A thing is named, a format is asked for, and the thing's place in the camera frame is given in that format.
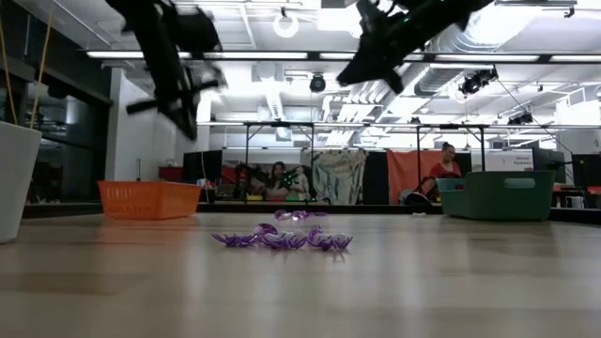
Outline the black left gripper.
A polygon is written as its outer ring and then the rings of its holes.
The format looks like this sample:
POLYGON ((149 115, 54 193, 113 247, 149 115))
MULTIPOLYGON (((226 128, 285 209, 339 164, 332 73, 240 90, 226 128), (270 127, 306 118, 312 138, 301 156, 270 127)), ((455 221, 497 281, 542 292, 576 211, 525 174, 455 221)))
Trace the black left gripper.
POLYGON ((141 18, 140 48, 155 85, 154 98, 126 107, 128 115, 156 110, 167 117, 189 140, 197 138, 197 108, 203 91, 222 83, 209 80, 195 84, 191 70, 180 62, 183 30, 178 18, 141 18))

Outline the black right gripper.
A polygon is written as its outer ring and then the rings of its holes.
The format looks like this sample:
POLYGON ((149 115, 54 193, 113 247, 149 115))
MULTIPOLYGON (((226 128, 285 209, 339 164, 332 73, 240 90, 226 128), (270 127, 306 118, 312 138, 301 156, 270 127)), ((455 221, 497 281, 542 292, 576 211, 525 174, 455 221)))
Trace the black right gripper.
POLYGON ((362 29, 358 50, 337 75, 337 83, 348 86, 383 81, 394 93, 402 93, 405 86, 395 66, 415 50, 422 50, 438 33, 434 9, 382 13, 370 0, 358 0, 356 9, 362 29), (381 63, 381 57, 389 64, 381 63))

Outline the black monitor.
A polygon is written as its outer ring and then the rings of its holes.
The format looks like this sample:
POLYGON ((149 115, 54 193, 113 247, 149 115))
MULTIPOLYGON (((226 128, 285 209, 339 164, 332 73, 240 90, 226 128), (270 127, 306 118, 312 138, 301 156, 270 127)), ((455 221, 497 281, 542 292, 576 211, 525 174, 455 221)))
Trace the black monitor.
POLYGON ((197 181, 198 179, 216 181, 221 178, 222 165, 223 152, 221 150, 185 153, 182 177, 185 181, 197 181))
POLYGON ((574 154, 572 166, 577 187, 601 187, 601 154, 574 154))
POLYGON ((566 182, 565 160, 561 151, 534 148, 532 164, 535 171, 554 171, 556 183, 566 182))

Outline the red cabinet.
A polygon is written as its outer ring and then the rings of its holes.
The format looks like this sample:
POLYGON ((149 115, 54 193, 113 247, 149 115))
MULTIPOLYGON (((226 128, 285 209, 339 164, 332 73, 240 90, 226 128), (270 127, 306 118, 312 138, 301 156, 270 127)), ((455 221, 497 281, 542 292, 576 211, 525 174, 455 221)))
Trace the red cabinet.
POLYGON ((184 170, 182 166, 160 166, 158 177, 165 181, 181 182, 184 180, 184 170))

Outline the white round ceiling fixture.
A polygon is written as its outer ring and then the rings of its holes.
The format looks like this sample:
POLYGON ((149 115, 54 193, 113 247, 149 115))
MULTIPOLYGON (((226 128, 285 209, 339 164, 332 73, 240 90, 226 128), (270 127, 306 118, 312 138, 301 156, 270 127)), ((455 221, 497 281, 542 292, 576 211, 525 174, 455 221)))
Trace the white round ceiling fixture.
POLYGON ((279 14, 275 17, 272 28, 280 38, 293 38, 300 30, 300 23, 294 14, 279 14))

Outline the black ceiling spotlights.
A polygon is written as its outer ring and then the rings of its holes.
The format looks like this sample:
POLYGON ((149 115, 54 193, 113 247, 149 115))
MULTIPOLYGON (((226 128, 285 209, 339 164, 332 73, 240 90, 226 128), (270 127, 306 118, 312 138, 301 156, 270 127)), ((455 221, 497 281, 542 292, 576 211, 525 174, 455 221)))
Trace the black ceiling spotlights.
POLYGON ((458 90, 465 96, 477 93, 483 87, 499 78, 495 67, 492 69, 478 69, 473 74, 464 77, 464 82, 458 86, 458 90))

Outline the orange slotted plastic basket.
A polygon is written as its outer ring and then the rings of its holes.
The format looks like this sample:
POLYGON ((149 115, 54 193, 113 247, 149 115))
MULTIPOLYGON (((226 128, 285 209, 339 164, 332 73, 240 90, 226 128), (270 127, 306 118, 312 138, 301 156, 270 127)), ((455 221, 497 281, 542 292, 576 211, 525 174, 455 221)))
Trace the orange slotted plastic basket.
POLYGON ((168 181, 98 182, 103 213, 117 220, 161 221, 196 212, 201 187, 168 181))

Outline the orange curtain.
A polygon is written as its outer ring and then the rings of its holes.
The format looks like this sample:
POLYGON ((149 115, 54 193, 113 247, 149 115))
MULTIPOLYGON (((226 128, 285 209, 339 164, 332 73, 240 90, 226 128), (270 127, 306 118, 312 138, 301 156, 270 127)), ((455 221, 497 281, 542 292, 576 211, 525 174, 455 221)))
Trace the orange curtain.
POLYGON ((440 151, 398 152, 387 150, 389 203, 398 205, 401 192, 414 190, 420 181, 418 173, 421 173, 422 177, 426 177, 440 158, 440 151))

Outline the white patterned cloth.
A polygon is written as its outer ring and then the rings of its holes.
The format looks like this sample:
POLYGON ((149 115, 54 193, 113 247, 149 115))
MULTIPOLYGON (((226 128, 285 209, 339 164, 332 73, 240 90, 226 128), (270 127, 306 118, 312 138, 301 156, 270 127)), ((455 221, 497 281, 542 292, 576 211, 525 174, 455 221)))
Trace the white patterned cloth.
POLYGON ((313 185, 318 200, 332 205, 355 205, 362 192, 368 154, 364 150, 335 149, 313 154, 313 185))

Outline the person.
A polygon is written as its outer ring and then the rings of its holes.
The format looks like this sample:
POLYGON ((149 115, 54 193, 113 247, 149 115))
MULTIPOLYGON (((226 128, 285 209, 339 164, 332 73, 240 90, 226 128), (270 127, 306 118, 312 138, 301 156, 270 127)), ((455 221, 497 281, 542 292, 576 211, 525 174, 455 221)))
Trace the person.
POLYGON ((430 169, 424 182, 424 192, 430 200, 436 200, 439 196, 437 178, 461 178, 460 167, 455 162, 455 147, 445 142, 441 151, 439 162, 430 169))

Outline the white plastic bin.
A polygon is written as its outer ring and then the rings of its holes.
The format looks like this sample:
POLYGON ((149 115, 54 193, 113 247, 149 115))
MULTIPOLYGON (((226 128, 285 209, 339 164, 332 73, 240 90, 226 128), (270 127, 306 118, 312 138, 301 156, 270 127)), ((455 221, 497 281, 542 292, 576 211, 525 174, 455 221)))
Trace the white plastic bin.
POLYGON ((18 236, 41 133, 0 121, 0 244, 18 236))

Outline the teal plastic bin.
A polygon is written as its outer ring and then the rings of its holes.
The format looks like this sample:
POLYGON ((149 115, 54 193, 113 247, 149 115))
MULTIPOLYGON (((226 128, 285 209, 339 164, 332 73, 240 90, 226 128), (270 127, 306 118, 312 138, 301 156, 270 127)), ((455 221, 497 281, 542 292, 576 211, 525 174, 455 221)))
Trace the teal plastic bin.
POLYGON ((543 221, 551 209, 553 171, 470 172, 438 178, 442 211, 479 221, 543 221))

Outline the black background rig frame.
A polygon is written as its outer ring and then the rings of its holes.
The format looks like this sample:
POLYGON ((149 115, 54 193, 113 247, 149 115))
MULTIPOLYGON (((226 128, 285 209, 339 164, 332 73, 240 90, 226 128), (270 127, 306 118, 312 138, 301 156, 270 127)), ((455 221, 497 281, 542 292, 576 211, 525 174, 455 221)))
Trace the black background rig frame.
POLYGON ((477 129, 480 132, 480 135, 477 136, 478 141, 480 142, 480 155, 481 155, 481 166, 482 170, 485 170, 485 129, 488 128, 488 125, 485 124, 455 124, 455 123, 445 123, 445 124, 416 124, 413 126, 415 129, 416 137, 417 137, 417 165, 418 165, 418 173, 422 172, 421 170, 421 129, 439 129, 442 131, 445 130, 466 130, 471 132, 472 129, 477 129))
POLYGON ((284 163, 301 163, 301 155, 306 147, 301 146, 257 146, 250 148, 250 142, 256 134, 264 128, 287 129, 300 131, 309 142, 309 153, 315 152, 314 139, 316 136, 316 124, 313 122, 289 122, 289 121, 249 121, 243 122, 245 127, 244 164, 248 165, 254 160, 259 163, 268 161, 282 161, 284 163))

